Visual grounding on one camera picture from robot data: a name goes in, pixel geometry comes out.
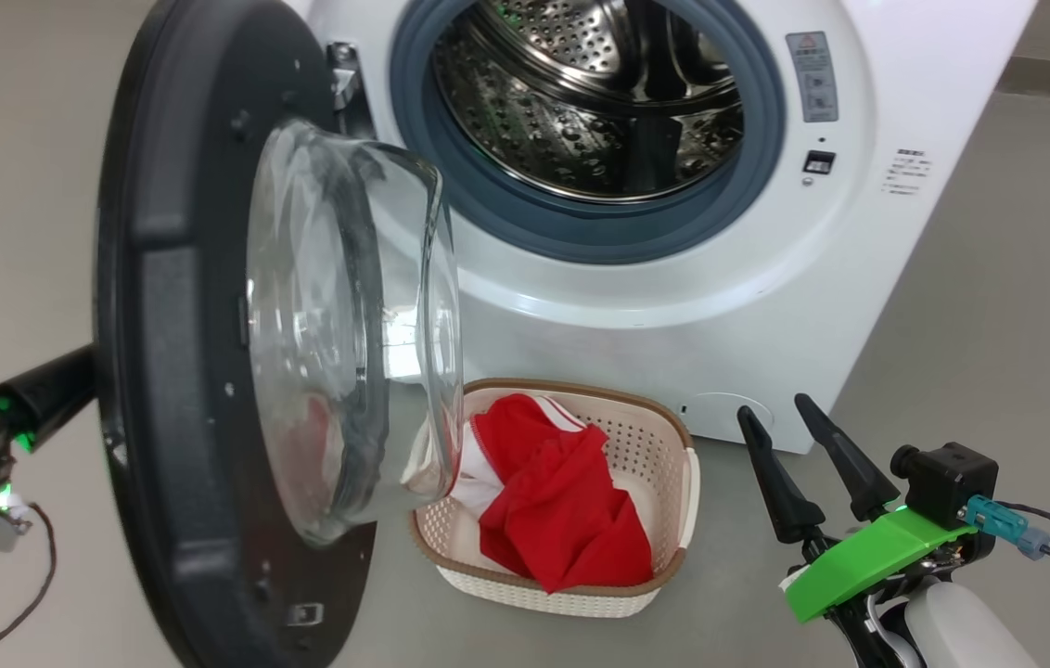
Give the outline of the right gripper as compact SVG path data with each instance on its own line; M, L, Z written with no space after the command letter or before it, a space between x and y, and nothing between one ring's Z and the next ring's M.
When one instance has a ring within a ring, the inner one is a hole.
M797 393L795 406L846 486L852 515L857 520L884 516L900 495L887 475L808 394ZM776 540L819 540L825 512L789 477L754 411L742 406L736 418ZM959 538L840 604L836 626L857 667L992 667L994 613L981 597L954 583L953 575L993 549L992 538Z

